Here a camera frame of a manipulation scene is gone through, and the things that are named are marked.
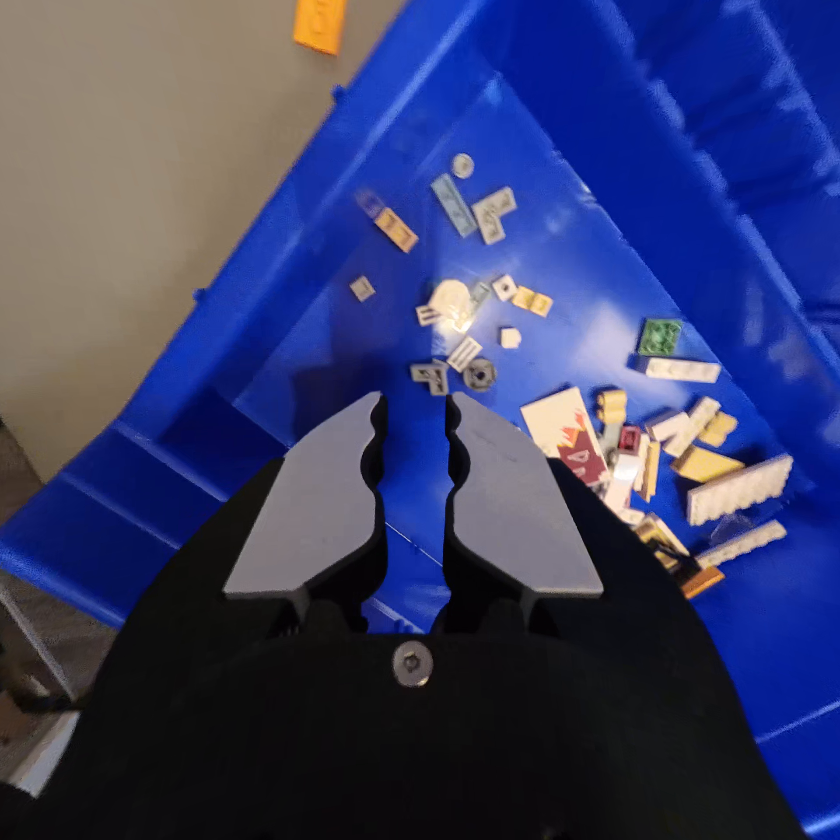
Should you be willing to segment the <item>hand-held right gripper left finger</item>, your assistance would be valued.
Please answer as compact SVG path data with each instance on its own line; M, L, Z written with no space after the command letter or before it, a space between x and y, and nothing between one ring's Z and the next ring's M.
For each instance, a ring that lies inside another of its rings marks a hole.
M311 430L283 458L225 584L229 600L281 599L304 620L332 601L357 621L387 572L378 485L387 401L369 392Z

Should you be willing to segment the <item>blue plastic bin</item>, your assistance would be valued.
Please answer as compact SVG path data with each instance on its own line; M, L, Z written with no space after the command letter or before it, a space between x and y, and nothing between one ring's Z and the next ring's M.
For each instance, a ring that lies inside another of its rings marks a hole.
M442 571L436 280L487 301L486 395L626 390L641 424L707 393L726 449L793 458L751 507L784 539L696 600L804 829L838 838L838 2L412 2L132 400L2 527L2 568L114 627L258 468L387 396L389 566L371 629L428 630Z

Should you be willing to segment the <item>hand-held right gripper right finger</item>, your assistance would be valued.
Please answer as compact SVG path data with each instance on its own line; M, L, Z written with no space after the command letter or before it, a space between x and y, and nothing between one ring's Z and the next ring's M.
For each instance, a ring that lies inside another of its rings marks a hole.
M465 393L446 398L443 630L474 632L497 602L525 626L542 602L595 600L604 584L542 450Z

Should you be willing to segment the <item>heap of toy bricks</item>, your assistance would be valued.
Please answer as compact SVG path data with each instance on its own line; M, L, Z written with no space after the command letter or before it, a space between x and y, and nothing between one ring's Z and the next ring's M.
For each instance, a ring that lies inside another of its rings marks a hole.
M415 382L442 395L455 378L516 418L690 580L787 537L793 458L566 164L535 186L467 205L451 175L429 187L430 269L353 280L371 321L403 321Z

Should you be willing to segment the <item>orange toy brick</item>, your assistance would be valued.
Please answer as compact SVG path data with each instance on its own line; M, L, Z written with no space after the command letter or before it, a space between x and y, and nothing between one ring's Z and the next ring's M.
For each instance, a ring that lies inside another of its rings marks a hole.
M327 56L338 56L346 7L347 1L297 1L294 43Z

